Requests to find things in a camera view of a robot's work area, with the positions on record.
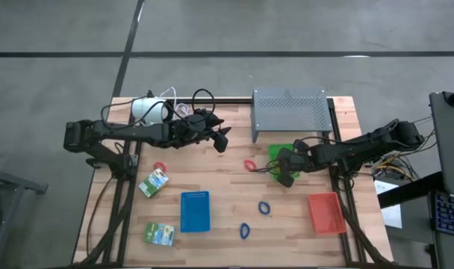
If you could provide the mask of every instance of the blue tray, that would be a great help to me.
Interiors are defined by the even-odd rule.
[[[181,232],[207,232],[211,229],[208,191],[181,194]]]

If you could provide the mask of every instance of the wooden tabletop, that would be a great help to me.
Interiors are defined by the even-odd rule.
[[[113,103],[128,100],[129,98],[115,98]],[[333,97],[333,100],[342,139],[347,140],[361,135],[352,97]],[[129,109],[129,105],[112,107],[108,120],[127,123]],[[228,147],[224,153],[218,153],[213,148],[212,141],[182,149],[157,149],[143,144],[137,185],[152,172],[156,161],[165,163],[170,181],[151,199],[146,198],[136,186],[125,251],[125,266],[345,265],[339,237],[316,235],[308,213],[309,194],[332,191],[328,170],[301,173],[292,188],[285,188],[274,182],[270,174],[249,173],[243,166],[244,159],[255,161],[259,167],[264,166],[269,161],[268,145],[293,143],[294,139],[307,136],[309,133],[261,132],[257,143],[252,144],[249,105],[217,105],[215,114],[226,120],[223,126],[232,127],[227,135]],[[115,150],[112,140],[105,140],[103,143]],[[307,143],[314,145],[318,141],[308,140]],[[109,178],[110,172],[107,169],[95,172],[74,262],[86,257],[87,224],[96,199]],[[90,236],[91,249],[108,226],[114,198],[114,182],[112,181],[102,197],[94,217]],[[210,232],[180,232],[180,198],[181,193],[186,191],[210,193]],[[371,177],[355,178],[353,193],[361,228],[381,254],[392,260]],[[270,204],[270,215],[264,216],[258,212],[259,201],[267,201]],[[175,226],[173,246],[143,242],[143,230],[150,221]],[[242,223],[248,223],[251,228],[246,240],[239,236]],[[119,233],[120,229],[113,244],[114,258]],[[355,242],[350,229],[348,236],[354,260],[357,260]]]

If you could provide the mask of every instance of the red tray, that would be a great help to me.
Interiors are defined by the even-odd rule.
[[[345,220],[335,192],[311,194],[308,197],[314,230],[319,235],[335,235],[346,232]]]

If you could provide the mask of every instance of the gray concrete floor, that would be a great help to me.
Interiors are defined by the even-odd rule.
[[[0,52],[122,51],[135,5],[0,0]],[[454,1],[152,0],[133,50],[451,51]],[[0,58],[0,169],[50,186],[44,197],[26,195],[3,268],[69,263],[93,171],[86,155],[63,150],[64,124],[99,118],[119,63]],[[131,59],[121,96],[169,86],[181,96],[200,87],[216,96],[249,96],[254,86],[324,87],[354,96],[367,132],[396,117],[428,116],[428,94],[454,90],[454,58]],[[411,162],[422,176],[439,170],[434,149]],[[417,243],[391,244],[401,264],[424,265]]]

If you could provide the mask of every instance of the white paper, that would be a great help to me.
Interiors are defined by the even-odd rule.
[[[376,194],[380,194],[385,191],[389,191],[393,188],[398,188],[398,185],[381,182],[379,180],[375,180],[375,190]],[[395,227],[395,228],[402,228],[401,224],[401,206],[400,205],[393,205],[387,208],[382,209],[383,221],[385,225]]]

